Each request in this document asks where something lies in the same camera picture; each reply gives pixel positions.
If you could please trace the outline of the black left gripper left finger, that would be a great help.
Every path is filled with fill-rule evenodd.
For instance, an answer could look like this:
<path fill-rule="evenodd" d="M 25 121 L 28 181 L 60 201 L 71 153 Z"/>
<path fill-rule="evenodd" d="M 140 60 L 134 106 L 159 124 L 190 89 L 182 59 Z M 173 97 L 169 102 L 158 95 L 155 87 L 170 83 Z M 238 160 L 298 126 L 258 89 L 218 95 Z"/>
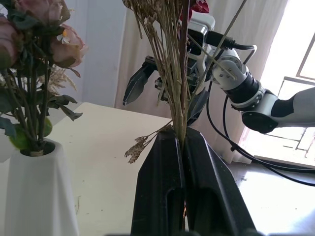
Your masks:
<path fill-rule="evenodd" d="M 137 178 L 131 236 L 176 236 L 183 228 L 185 177 L 173 131 L 158 133 Z"/>

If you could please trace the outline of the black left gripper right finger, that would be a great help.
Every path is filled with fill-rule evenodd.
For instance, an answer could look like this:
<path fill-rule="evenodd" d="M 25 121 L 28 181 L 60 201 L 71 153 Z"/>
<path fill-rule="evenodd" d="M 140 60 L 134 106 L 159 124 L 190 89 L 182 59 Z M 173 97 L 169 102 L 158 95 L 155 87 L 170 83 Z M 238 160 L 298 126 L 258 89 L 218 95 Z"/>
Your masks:
<path fill-rule="evenodd" d="M 184 172 L 191 231 L 200 236 L 254 236 L 257 233 L 232 172 L 204 136 L 188 128 Z"/>

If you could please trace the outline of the pink rose bouquet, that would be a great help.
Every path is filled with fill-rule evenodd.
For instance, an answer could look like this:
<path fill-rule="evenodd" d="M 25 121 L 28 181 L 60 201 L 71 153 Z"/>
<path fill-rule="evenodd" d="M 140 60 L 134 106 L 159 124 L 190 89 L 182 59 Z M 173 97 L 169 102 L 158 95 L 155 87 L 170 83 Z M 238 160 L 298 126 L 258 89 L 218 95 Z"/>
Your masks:
<path fill-rule="evenodd" d="M 26 156 L 47 153 L 49 109 L 80 117 L 57 92 L 88 49 L 70 16 L 65 0 L 0 0 L 0 129 Z"/>

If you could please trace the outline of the dried brown flower bouquet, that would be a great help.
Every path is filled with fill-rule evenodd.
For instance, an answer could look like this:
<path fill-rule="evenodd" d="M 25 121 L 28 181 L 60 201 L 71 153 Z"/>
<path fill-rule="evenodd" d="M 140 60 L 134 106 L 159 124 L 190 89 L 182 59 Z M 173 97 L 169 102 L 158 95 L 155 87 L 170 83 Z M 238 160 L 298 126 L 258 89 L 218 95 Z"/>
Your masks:
<path fill-rule="evenodd" d="M 188 86 L 188 24 L 193 12 L 208 13 L 206 0 L 123 0 L 132 10 L 140 32 L 150 42 L 158 73 L 162 80 L 172 120 L 161 130 L 174 127 L 180 145 L 187 131 L 189 105 L 197 90 Z"/>

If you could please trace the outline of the white window frame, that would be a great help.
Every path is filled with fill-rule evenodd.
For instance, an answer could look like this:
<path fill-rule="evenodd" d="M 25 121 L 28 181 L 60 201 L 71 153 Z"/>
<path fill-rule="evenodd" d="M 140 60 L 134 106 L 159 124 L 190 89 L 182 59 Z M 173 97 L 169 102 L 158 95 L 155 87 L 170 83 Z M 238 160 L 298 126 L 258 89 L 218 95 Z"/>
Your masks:
<path fill-rule="evenodd" d="M 280 99 L 315 88 L 315 31 L 299 41 L 289 53 L 273 53 L 263 72 L 263 86 Z M 315 166 L 315 127 L 277 128 L 266 135 L 250 132 L 248 138 L 261 142 L 253 147 L 255 157 Z"/>

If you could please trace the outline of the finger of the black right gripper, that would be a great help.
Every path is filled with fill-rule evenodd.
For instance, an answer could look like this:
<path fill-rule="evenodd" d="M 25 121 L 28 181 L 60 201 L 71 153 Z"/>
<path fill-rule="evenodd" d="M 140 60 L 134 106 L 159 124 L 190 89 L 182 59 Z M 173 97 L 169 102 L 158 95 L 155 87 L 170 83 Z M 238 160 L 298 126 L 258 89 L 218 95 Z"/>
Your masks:
<path fill-rule="evenodd" d="M 134 102 L 143 92 L 149 77 L 157 70 L 155 63 L 144 62 L 142 67 L 130 78 L 125 90 L 123 105 Z"/>
<path fill-rule="evenodd" d="M 209 92 L 203 89 L 199 94 L 197 94 L 189 105 L 187 126 L 191 126 L 195 121 L 198 120 L 208 98 Z"/>

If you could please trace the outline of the white faceted vase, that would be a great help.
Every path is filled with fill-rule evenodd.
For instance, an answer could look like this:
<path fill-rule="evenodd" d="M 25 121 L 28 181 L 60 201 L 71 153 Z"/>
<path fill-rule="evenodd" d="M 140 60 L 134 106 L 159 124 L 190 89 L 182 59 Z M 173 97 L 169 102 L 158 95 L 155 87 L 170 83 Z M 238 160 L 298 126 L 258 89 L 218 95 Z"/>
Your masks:
<path fill-rule="evenodd" d="M 79 236 L 63 146 L 47 139 L 43 156 L 10 157 L 4 236 Z"/>

